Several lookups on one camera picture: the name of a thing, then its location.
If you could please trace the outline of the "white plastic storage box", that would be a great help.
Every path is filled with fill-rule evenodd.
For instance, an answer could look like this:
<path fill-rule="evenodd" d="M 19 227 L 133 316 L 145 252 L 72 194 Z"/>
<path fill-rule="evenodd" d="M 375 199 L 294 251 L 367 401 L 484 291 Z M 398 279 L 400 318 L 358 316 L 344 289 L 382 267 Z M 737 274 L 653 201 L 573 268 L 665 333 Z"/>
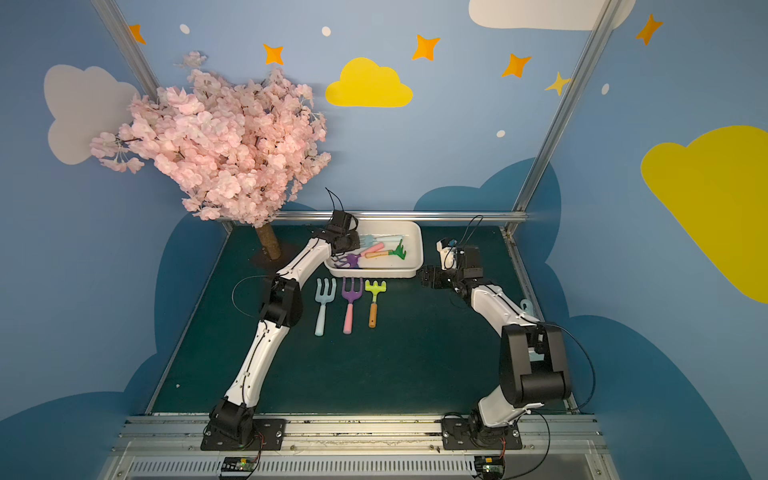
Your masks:
<path fill-rule="evenodd" d="M 357 229 L 362 234 L 402 235 L 403 245 L 407 252 L 405 260 L 394 256 L 366 259 L 361 258 L 359 269 L 340 269 L 332 266 L 332 258 L 325 261 L 325 266 L 334 277 L 363 278 L 363 279 L 396 279 L 413 278 L 424 262 L 422 232 L 420 227 L 411 221 L 360 221 Z M 390 241 L 389 247 L 397 245 L 398 241 Z"/>

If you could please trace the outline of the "lime fork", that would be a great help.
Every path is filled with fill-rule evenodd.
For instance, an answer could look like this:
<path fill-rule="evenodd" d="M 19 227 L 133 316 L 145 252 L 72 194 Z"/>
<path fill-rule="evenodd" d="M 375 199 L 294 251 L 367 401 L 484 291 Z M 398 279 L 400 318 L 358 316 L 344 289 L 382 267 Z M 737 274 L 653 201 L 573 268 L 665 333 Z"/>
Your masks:
<path fill-rule="evenodd" d="M 377 325 L 377 314 L 378 314 L 378 303 L 377 298 L 380 294 L 384 293 L 387 290 L 387 282 L 385 280 L 379 281 L 373 281 L 370 280 L 365 281 L 364 290 L 372 295 L 370 310 L 369 310 L 369 320 L 368 325 L 371 329 L 374 329 Z"/>

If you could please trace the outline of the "light blue fork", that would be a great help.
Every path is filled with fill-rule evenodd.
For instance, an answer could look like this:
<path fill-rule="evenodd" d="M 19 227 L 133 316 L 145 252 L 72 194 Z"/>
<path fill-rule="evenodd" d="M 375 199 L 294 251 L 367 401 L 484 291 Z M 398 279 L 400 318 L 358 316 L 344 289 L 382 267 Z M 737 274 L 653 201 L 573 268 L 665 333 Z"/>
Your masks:
<path fill-rule="evenodd" d="M 317 279 L 315 301 L 319 304 L 318 316 L 315 324 L 314 335 L 322 337 L 326 325 L 326 307 L 336 296 L 337 281 L 335 278 Z"/>
<path fill-rule="evenodd" d="M 363 249 L 370 248 L 378 243 L 400 241 L 402 239 L 402 235 L 362 234 L 359 236 L 360 247 Z"/>

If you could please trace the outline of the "purple fork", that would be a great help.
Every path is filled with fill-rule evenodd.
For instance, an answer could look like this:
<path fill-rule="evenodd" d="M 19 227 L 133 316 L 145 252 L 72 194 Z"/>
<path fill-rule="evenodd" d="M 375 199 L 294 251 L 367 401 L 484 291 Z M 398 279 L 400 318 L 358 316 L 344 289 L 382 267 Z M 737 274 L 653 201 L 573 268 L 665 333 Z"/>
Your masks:
<path fill-rule="evenodd" d="M 359 278 L 342 279 L 342 297 L 347 301 L 343 333 L 350 335 L 353 331 L 354 323 L 354 303 L 360 299 L 364 292 L 364 282 Z"/>

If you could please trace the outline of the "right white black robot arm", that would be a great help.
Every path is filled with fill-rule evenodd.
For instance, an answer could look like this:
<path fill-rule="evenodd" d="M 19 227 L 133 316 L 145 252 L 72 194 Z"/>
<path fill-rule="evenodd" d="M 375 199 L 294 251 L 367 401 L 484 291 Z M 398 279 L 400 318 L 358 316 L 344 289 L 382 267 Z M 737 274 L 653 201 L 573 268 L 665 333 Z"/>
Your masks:
<path fill-rule="evenodd" d="M 505 427 L 548 401 L 567 399 L 572 385 L 562 331 L 526 313 L 486 278 L 477 247 L 443 238 L 436 250 L 440 264 L 422 269 L 422 283 L 455 292 L 500 337 L 499 386 L 477 405 L 482 425 Z"/>

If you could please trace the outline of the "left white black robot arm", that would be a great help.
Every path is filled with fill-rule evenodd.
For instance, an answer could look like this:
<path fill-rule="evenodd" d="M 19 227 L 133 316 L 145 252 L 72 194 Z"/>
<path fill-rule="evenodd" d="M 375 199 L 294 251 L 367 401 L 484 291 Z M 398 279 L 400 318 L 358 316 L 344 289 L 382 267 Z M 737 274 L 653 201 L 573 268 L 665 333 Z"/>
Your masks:
<path fill-rule="evenodd" d="M 282 341 L 302 317 L 302 287 L 326 260 L 360 247 L 358 224 L 353 214 L 334 210 L 301 252 L 268 278 L 254 340 L 233 383 L 209 415 L 203 450 L 246 450 L 259 438 L 255 408 Z"/>

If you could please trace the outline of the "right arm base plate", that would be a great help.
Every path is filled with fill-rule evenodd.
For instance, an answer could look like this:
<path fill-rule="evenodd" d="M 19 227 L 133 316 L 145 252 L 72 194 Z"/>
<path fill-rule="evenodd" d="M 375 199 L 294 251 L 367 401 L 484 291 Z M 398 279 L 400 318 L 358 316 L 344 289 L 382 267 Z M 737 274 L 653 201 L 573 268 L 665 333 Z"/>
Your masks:
<path fill-rule="evenodd" d="M 447 416 L 440 421 L 444 450 L 521 450 L 516 424 L 488 427 L 478 417 Z"/>

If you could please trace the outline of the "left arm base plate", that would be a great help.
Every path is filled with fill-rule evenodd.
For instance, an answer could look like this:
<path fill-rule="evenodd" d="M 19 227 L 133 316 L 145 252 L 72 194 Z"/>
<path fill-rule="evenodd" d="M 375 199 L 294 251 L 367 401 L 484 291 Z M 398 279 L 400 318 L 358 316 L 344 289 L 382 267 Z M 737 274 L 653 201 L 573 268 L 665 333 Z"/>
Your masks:
<path fill-rule="evenodd" d="M 279 451 L 287 422 L 280 418 L 247 417 L 232 423 L 213 419 L 205 427 L 202 451 Z"/>

